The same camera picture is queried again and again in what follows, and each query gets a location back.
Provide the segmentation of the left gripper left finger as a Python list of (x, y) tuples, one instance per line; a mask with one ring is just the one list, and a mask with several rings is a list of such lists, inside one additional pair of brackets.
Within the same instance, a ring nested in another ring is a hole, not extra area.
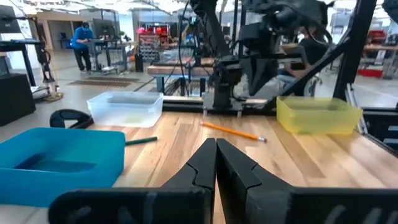
[(208, 138), (160, 187), (81, 189), (58, 196), (50, 224), (212, 224), (217, 144)]

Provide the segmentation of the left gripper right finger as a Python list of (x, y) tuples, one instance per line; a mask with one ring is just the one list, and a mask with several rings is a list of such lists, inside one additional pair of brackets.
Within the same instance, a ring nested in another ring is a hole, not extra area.
[(227, 223), (398, 224), (398, 189), (295, 187), (227, 140), (216, 143)]

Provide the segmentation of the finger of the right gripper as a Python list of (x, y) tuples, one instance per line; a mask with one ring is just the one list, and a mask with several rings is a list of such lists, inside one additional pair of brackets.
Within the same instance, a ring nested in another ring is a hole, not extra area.
[(241, 59), (241, 67), (243, 72), (247, 76), (248, 80), (248, 93), (249, 95), (255, 95), (256, 90), (256, 72), (257, 72), (257, 60), (255, 58), (243, 58)]
[(259, 60), (259, 81), (258, 92), (262, 90), (264, 85), (278, 74), (279, 63), (274, 59), (260, 59)]

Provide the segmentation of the orange pencil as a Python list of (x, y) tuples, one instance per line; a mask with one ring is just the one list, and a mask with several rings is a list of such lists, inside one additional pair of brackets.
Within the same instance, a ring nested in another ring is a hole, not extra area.
[(218, 125), (207, 123), (207, 122), (203, 122), (202, 125), (207, 127), (207, 128), (217, 129), (217, 130), (224, 131), (224, 132), (227, 132), (227, 133), (230, 133), (230, 134), (235, 134), (237, 136), (242, 136), (244, 138), (248, 138), (248, 139), (252, 139), (252, 140), (256, 140), (256, 141), (261, 141), (261, 142), (267, 142), (267, 139), (264, 138), (264, 137), (256, 136), (256, 135), (249, 134), (249, 133), (245, 133), (245, 132), (238, 131), (238, 130), (235, 130), (235, 129), (226, 128), (226, 127), (223, 127), (223, 126), (218, 126)]

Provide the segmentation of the dark green pencil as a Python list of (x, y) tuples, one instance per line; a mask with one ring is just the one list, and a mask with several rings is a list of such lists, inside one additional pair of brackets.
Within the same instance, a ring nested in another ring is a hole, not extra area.
[(147, 142), (153, 142), (158, 140), (157, 137), (149, 137), (149, 138), (143, 138), (143, 139), (135, 139), (135, 140), (131, 140), (131, 141), (126, 141), (125, 142), (125, 146), (132, 146), (135, 144), (143, 144), (143, 143), (147, 143)]

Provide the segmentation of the person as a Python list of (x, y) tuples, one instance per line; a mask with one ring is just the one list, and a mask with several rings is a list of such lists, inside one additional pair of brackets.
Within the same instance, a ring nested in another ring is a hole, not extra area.
[(318, 34), (315, 27), (300, 28), (299, 33), (303, 34), (303, 38), (297, 44), (293, 45), (282, 45), (279, 47), (279, 53), (286, 54), (287, 49), (293, 47), (301, 47), (304, 49), (307, 57), (307, 63), (302, 66), (296, 63), (285, 63), (284, 67), (278, 71), (278, 76), (273, 78), (271, 81), (264, 85), (265, 93), (261, 95), (262, 98), (271, 99), (276, 96), (285, 87), (295, 82), (299, 78), (302, 78), (316, 62), (318, 62), (325, 55), (328, 47), (320, 43), (320, 40), (315, 40), (315, 36)]
[(72, 38), (72, 48), (78, 68), (81, 72), (91, 71), (90, 52), (87, 43), (93, 39), (93, 32), (87, 22), (83, 22), (80, 27), (75, 30)]

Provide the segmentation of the teal plastic bin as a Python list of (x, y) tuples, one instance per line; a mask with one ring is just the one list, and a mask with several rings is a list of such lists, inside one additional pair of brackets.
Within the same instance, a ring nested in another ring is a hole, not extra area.
[(70, 190), (112, 187), (124, 150), (119, 131), (24, 131), (0, 143), (0, 204), (48, 207)]

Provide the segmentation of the yellow translucent plastic bin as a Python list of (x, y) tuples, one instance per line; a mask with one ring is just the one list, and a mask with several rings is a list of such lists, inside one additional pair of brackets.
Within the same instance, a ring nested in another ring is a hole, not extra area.
[(278, 96), (278, 122), (294, 134), (349, 135), (363, 115), (362, 109), (337, 98)]

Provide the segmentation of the wooden background table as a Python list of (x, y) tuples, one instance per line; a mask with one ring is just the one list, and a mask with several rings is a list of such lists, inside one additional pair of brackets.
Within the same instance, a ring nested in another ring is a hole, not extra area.
[(193, 59), (187, 59), (185, 64), (164, 63), (163, 65), (149, 65), (147, 73), (155, 78), (156, 90), (166, 95), (165, 83), (169, 78), (176, 78), (180, 82), (180, 93), (183, 96), (187, 91), (188, 81), (199, 81), (199, 95), (206, 92), (206, 81), (213, 72), (214, 58), (202, 58), (199, 67), (193, 66)]

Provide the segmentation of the clear plastic bin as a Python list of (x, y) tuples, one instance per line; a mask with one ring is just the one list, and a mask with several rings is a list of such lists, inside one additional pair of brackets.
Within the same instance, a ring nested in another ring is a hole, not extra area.
[(106, 91), (88, 100), (87, 105), (97, 125), (149, 128), (161, 117), (163, 94)]

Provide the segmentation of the red parts shelf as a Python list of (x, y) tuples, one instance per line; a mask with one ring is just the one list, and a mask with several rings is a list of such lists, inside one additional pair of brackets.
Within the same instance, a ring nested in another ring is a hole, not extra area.
[(167, 24), (146, 24), (137, 29), (139, 55), (143, 61), (157, 60), (160, 53), (169, 47), (169, 27)]

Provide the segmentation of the brown floor mat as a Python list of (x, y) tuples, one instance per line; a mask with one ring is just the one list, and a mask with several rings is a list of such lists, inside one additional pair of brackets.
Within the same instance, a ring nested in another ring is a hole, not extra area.
[(125, 88), (133, 83), (139, 82), (137, 78), (115, 78), (115, 77), (88, 77), (68, 83), (68, 86), (85, 86), (93, 88)]

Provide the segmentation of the black cabinet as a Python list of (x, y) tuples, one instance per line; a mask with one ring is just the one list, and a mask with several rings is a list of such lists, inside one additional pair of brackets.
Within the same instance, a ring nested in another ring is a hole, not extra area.
[(0, 76), (0, 127), (36, 110), (30, 84), (24, 74)]

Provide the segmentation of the black monitor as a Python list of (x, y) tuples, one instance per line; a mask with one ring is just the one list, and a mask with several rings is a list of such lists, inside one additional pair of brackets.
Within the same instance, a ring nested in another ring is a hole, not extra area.
[(114, 23), (105, 19), (93, 19), (93, 31), (97, 39), (113, 39), (116, 36)]
[(20, 27), (11, 6), (0, 5), (0, 34), (20, 33)]

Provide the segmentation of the black equipment stand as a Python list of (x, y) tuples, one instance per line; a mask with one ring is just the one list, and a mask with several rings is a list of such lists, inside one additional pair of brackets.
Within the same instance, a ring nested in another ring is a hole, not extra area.
[(44, 101), (53, 102), (58, 101), (63, 98), (63, 93), (58, 92), (57, 82), (52, 74), (50, 69), (51, 66), (51, 55), (46, 50), (46, 41), (44, 39), (45, 33), (39, 29), (39, 24), (37, 21), (37, 17), (31, 17), (32, 22), (34, 23), (34, 27), (37, 33), (37, 40), (39, 44), (35, 46), (37, 52), (37, 59), (41, 66), (42, 75), (43, 75), (43, 87), (46, 88), (47, 95), (44, 97)]

